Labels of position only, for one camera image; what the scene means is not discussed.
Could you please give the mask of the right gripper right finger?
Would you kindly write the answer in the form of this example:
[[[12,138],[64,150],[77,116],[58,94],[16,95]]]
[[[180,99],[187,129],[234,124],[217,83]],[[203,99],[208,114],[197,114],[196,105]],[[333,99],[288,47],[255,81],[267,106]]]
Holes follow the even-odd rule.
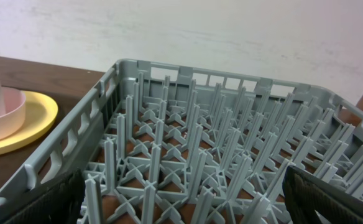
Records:
[[[306,173],[288,166],[282,183],[285,206],[293,223],[363,223],[363,201]]]

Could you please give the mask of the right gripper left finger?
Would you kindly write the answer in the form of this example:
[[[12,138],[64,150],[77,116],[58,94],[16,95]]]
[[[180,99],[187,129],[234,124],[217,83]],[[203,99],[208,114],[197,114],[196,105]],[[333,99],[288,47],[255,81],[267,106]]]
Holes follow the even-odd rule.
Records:
[[[6,203],[2,223],[75,223],[84,195],[81,170],[66,172]]]

